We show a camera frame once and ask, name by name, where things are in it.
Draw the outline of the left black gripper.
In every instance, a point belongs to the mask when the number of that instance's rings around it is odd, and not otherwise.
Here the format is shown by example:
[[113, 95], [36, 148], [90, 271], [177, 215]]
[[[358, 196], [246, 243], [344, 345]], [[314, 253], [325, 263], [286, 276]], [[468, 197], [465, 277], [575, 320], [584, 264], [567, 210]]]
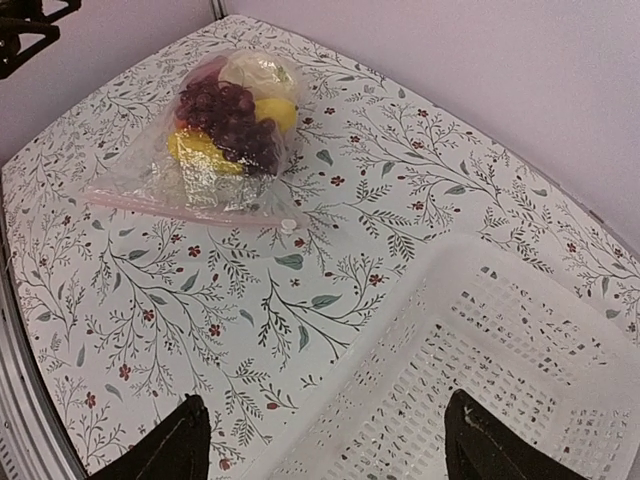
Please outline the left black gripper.
[[[32, 20], [61, 20], [77, 12], [81, 0], [33, 0]], [[1, 79], [5, 80], [60, 38], [56, 25], [24, 19], [1, 19]]]

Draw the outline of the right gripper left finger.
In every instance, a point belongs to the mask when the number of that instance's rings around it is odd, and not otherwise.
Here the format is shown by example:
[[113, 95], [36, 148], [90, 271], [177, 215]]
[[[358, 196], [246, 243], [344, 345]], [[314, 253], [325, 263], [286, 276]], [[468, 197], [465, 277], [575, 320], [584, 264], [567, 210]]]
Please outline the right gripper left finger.
[[130, 451], [94, 474], [95, 480], [207, 479], [211, 424], [200, 395], [187, 395]]

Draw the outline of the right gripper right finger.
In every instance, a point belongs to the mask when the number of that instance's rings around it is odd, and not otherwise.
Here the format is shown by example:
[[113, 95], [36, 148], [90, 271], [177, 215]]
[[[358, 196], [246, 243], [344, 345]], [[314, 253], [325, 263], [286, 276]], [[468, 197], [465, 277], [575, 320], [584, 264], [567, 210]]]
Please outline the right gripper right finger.
[[571, 479], [573, 471], [529, 445], [466, 391], [444, 414], [450, 479]]

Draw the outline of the yellow banana toy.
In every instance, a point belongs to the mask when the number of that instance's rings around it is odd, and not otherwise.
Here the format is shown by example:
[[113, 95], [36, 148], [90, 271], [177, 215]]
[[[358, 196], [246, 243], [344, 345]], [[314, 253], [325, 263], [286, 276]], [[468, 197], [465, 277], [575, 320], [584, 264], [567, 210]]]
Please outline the yellow banana toy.
[[178, 129], [171, 133], [167, 140], [171, 156], [182, 165], [206, 167], [216, 174], [242, 175], [243, 166], [228, 161], [220, 150], [204, 132]]

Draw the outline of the dark red grapes toy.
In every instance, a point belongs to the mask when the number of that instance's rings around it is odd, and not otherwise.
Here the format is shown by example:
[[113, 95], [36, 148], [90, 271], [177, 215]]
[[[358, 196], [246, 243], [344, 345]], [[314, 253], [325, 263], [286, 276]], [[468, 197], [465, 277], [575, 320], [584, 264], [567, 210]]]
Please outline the dark red grapes toy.
[[277, 174], [277, 125], [256, 120], [254, 96], [247, 88], [211, 79], [192, 81], [180, 91], [173, 118], [175, 131], [206, 133], [228, 161], [243, 166], [242, 175]]

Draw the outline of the clear zip top bag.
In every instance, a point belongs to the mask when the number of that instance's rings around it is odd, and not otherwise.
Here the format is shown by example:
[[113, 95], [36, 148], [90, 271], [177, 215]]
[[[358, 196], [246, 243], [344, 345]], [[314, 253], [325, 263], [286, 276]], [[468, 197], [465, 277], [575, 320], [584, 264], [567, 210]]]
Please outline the clear zip top bag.
[[303, 224], [277, 185], [304, 92], [300, 69], [261, 50], [204, 57], [162, 112], [86, 189], [93, 203], [205, 225]]

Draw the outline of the white cauliflower toy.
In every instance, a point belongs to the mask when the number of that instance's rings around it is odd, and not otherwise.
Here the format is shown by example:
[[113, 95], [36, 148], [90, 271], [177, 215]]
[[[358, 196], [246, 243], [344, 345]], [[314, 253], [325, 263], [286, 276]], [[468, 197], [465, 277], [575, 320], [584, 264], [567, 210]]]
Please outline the white cauliflower toy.
[[259, 50], [237, 50], [227, 57], [218, 79], [241, 85], [258, 98], [295, 101], [300, 94], [298, 70], [287, 60]]

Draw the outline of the yellow lemon toy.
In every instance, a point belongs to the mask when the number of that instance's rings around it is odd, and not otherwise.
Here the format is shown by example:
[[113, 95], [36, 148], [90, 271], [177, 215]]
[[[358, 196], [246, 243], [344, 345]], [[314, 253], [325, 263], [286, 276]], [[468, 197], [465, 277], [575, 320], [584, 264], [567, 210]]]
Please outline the yellow lemon toy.
[[288, 133], [297, 124], [296, 105], [285, 98], [264, 98], [255, 101], [257, 121], [273, 120], [281, 134]]

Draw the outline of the red bell pepper toy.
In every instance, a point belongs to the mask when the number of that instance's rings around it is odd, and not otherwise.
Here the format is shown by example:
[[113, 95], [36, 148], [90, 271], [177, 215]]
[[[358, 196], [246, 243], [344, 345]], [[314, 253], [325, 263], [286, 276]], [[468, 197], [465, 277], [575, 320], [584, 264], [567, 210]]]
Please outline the red bell pepper toy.
[[201, 81], [209, 76], [217, 80], [221, 69], [226, 65], [227, 58], [216, 56], [197, 65], [189, 75], [189, 81]]

